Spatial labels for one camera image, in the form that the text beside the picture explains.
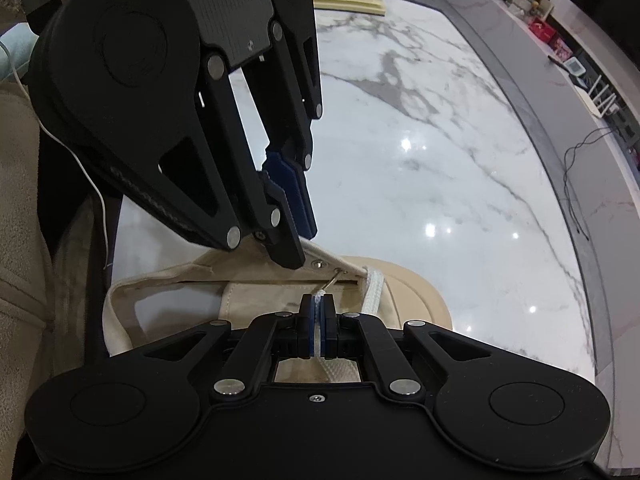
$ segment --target white marble surface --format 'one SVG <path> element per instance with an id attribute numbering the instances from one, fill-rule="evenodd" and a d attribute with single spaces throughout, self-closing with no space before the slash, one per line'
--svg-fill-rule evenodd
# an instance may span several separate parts
<path id="1" fill-rule="evenodd" d="M 384 18 L 316 12 L 314 241 L 414 270 L 440 291 L 455 330 L 593 381 L 580 272 L 527 134 L 444 15 L 385 4 Z M 260 166 L 266 134 L 242 76 L 232 78 Z M 114 278 L 201 250 L 125 201 Z"/>

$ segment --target white rope handle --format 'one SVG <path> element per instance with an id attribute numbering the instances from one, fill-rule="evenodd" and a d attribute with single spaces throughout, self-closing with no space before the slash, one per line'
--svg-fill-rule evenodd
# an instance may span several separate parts
<path id="1" fill-rule="evenodd" d="M 363 314 L 370 314 L 376 316 L 380 307 L 380 297 L 382 297 L 382 288 L 385 284 L 385 275 L 373 267 L 365 267 L 367 269 L 367 280 L 363 282 L 364 299 L 362 300 L 362 308 L 360 309 Z M 314 304 L 319 305 L 320 298 L 324 296 L 324 289 L 316 292 L 314 296 Z M 360 374 L 358 373 L 358 366 L 353 361 L 347 359 L 330 359 L 326 360 L 320 355 L 320 322 L 316 317 L 314 323 L 314 354 L 320 361 L 320 365 L 326 373 L 329 382 L 331 383 L 357 383 L 360 382 Z"/>

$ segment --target white cable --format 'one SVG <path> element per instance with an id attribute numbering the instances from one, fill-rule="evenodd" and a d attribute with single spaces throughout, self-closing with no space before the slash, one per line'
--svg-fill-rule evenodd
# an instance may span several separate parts
<path id="1" fill-rule="evenodd" d="M 18 83 L 18 86 L 20 87 L 20 90 L 22 90 L 22 93 L 26 97 L 27 101 L 29 101 L 29 103 L 31 104 L 31 98 L 29 97 L 28 92 L 26 91 L 25 87 L 22 85 L 22 82 L 20 81 L 20 78 L 18 77 L 18 71 L 15 69 L 14 60 L 11 57 L 11 53 L 9 53 L 9 50 L 7 49 L 7 47 L 4 46 L 4 43 L 2 41 L 0 41 L 0 48 L 2 48 L 2 50 L 4 50 L 4 53 L 6 54 L 6 56 L 9 59 L 9 66 L 11 67 L 11 70 L 14 73 L 15 81 Z M 98 189 L 98 186 L 95 185 L 95 182 L 91 179 L 89 174 L 86 172 L 86 170 L 85 170 L 84 166 L 82 165 L 82 162 L 80 162 L 80 159 L 78 158 L 78 156 L 74 152 L 72 152 L 71 148 L 69 148 L 64 142 L 62 142 L 61 140 L 58 140 L 56 137 L 54 137 L 50 133 L 49 130 L 47 130 L 44 127 L 44 124 L 42 124 L 42 122 L 40 121 L 40 118 L 37 116 L 35 110 L 33 110 L 33 114 L 35 115 L 36 119 L 38 120 L 38 124 L 42 128 L 42 131 L 45 132 L 49 137 L 51 137 L 51 139 L 55 140 L 58 144 L 60 144 L 60 146 L 64 146 L 68 150 L 68 152 L 71 153 L 73 158 L 78 163 L 78 166 L 80 166 L 80 169 L 82 170 L 82 173 L 84 173 L 84 176 L 89 181 L 89 184 L 91 184 L 91 186 L 95 189 L 95 192 L 98 194 L 98 197 L 100 198 L 100 205 L 102 206 L 102 234 L 104 235 L 104 253 L 105 253 L 104 268 L 106 269 L 107 268 L 107 264 L 109 262 L 109 239 L 108 239 L 108 236 L 107 236 L 107 209 L 106 209 L 106 207 L 104 205 L 104 198 L 102 197 L 102 193 Z"/>

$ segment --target red box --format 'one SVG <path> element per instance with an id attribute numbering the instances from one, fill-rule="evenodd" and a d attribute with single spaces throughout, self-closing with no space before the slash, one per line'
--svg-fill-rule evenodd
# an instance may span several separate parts
<path id="1" fill-rule="evenodd" d="M 569 58 L 571 58 L 574 55 L 574 53 L 569 48 L 569 46 L 557 34 L 551 40 L 551 42 L 549 42 L 549 46 L 554 50 L 554 53 L 556 54 L 558 59 L 562 62 L 567 61 Z"/>
<path id="2" fill-rule="evenodd" d="M 544 43 L 551 41 L 556 34 L 556 30 L 547 22 L 543 22 L 540 18 L 536 18 L 529 25 L 529 30 L 533 32 L 533 35 Z"/>

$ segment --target white cord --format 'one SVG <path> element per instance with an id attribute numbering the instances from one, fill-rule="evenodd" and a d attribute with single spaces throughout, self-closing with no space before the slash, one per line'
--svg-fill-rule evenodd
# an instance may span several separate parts
<path id="1" fill-rule="evenodd" d="M 367 283 L 365 284 L 364 300 L 362 301 L 361 312 L 363 314 L 378 315 L 380 307 L 380 297 L 382 296 L 382 287 L 385 285 L 385 275 L 373 267 L 364 267 L 367 269 Z"/>
<path id="2" fill-rule="evenodd" d="M 7 49 L 7 47 L 4 46 L 4 43 L 2 41 L 0 41 L 0 48 L 2 48 L 2 50 L 4 50 L 4 53 L 6 54 L 6 56 L 9 59 L 9 66 L 11 67 L 11 70 L 14 73 L 15 81 L 18 83 L 18 86 L 20 87 L 20 90 L 22 90 L 22 93 L 26 97 L 27 101 L 29 101 L 29 103 L 31 104 L 31 98 L 29 97 L 29 94 L 27 93 L 25 87 L 22 85 L 22 82 L 20 81 L 20 78 L 18 77 L 18 71 L 15 69 L 14 60 L 11 57 L 11 53 L 9 53 L 9 50 Z M 36 116 L 36 119 L 38 120 L 38 124 L 42 128 L 42 131 L 45 132 L 49 137 L 51 137 L 51 139 L 55 140 L 58 144 L 60 144 L 60 146 L 64 146 L 68 150 L 68 152 L 71 153 L 73 158 L 78 163 L 78 166 L 80 166 L 80 169 L 82 170 L 82 173 L 84 173 L 84 176 L 89 181 L 89 184 L 91 184 L 91 186 L 95 189 L 95 192 L 98 194 L 98 197 L 100 198 L 100 205 L 102 206 L 102 233 L 104 234 L 104 253 L 105 253 L 104 268 L 106 269 L 107 268 L 107 264 L 109 262 L 109 239 L 108 239 L 108 236 L 107 236 L 107 211 L 106 211 L 106 207 L 104 205 L 104 198 L 102 197 L 102 193 L 100 192 L 98 187 L 95 185 L 95 182 L 91 179 L 89 174 L 86 172 L 86 170 L 85 170 L 84 166 L 82 165 L 82 162 L 80 162 L 80 159 L 78 158 L 78 156 L 74 152 L 72 152 L 71 148 L 69 148 L 64 142 L 62 142 L 61 140 L 58 140 L 56 137 L 54 137 L 50 133 L 49 130 L 47 130 L 44 127 L 44 124 L 42 124 L 42 122 L 40 121 L 40 118 L 37 116 L 35 110 L 33 110 L 33 114 Z"/>

